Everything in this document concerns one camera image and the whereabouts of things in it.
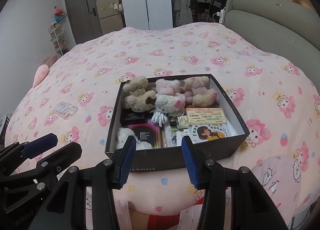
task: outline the metal screw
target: metal screw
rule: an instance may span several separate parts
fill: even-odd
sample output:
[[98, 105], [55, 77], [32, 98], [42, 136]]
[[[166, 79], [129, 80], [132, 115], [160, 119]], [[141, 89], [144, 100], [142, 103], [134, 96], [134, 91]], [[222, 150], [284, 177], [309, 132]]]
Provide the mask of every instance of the metal screw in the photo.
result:
[[241, 167], [240, 170], [242, 173], [248, 173], [250, 171], [247, 167]]
[[70, 173], [74, 173], [74, 172], [76, 172], [77, 171], [77, 167], [76, 166], [72, 166], [72, 167], [70, 167], [70, 168], [68, 168], [68, 171], [70, 172]]
[[205, 163], [208, 165], [208, 166], [213, 166], [214, 165], [214, 160], [213, 159], [206, 159]]
[[113, 162], [112, 162], [112, 160], [110, 160], [110, 159], [105, 159], [104, 161], [103, 161], [103, 164], [104, 165], [106, 165], [106, 166], [109, 166], [109, 165], [111, 165]]
[[37, 185], [37, 190], [43, 190], [44, 187], [45, 187], [45, 183], [40, 182], [40, 183]]

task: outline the brown plush ear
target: brown plush ear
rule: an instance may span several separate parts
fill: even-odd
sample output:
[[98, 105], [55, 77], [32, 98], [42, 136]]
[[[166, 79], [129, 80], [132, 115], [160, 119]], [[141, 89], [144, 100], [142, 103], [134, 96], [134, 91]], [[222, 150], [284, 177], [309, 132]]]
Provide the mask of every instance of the brown plush ear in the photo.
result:
[[156, 101], [156, 100], [155, 100], [155, 99], [152, 99], [151, 97], [147, 97], [147, 98], [146, 98], [146, 104], [153, 104], [153, 105], [154, 105], [154, 104], [155, 104], [155, 101]]

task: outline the black box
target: black box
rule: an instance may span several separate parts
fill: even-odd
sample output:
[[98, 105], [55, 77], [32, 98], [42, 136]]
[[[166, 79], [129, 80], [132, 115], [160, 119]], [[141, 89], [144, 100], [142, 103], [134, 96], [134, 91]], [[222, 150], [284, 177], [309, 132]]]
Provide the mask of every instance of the black box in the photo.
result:
[[[238, 110], [226, 94], [226, 92], [223, 90], [221, 85], [211, 74], [153, 77], [148, 78], [148, 81], [149, 83], [155, 83], [158, 79], [164, 78], [166, 80], [177, 79], [183, 82], [184, 79], [195, 76], [208, 76], [211, 79], [210, 88], [215, 89], [218, 93], [217, 102], [219, 104], [219, 107], [223, 108], [226, 118], [238, 133], [238, 135], [232, 137], [197, 143], [195, 144], [195, 147], [201, 149], [205, 153], [206, 157], [210, 157], [214, 160], [220, 160], [223, 158], [230, 157], [238, 149], [242, 142], [248, 137], [249, 130], [245, 125], [244, 120], [240, 116]], [[122, 82], [120, 85], [108, 132], [105, 154], [109, 158], [112, 157], [113, 152], [115, 151], [115, 144], [117, 142], [117, 132], [118, 129], [121, 127], [121, 102], [122, 99], [125, 97], [122, 87], [125, 83], [126, 82]], [[183, 167], [185, 167], [185, 163], [182, 157], [181, 147], [179, 146], [169, 148], [137, 150], [132, 163], [131, 170], [134, 172], [142, 172], [168, 170]]]

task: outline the door handle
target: door handle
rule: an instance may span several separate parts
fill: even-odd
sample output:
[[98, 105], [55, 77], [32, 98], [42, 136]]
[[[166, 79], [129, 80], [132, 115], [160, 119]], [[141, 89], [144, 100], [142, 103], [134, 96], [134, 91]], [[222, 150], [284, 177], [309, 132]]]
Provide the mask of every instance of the door handle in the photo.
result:
[[92, 11], [90, 11], [89, 14], [90, 14], [90, 13], [93, 13], [93, 15], [94, 15], [95, 17], [97, 16], [97, 13], [96, 13], [96, 9], [95, 9], [95, 8], [92, 8]]

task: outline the refrigerator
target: refrigerator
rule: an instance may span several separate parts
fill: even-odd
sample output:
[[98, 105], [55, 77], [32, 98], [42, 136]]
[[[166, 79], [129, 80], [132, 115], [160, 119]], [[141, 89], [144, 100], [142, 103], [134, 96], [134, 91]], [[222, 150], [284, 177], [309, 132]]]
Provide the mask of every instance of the refrigerator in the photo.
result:
[[119, 31], [123, 29], [121, 13], [114, 10], [114, 7], [110, 6], [115, 3], [116, 0], [97, 0], [98, 17], [100, 21], [102, 34], [108, 34], [113, 31]]

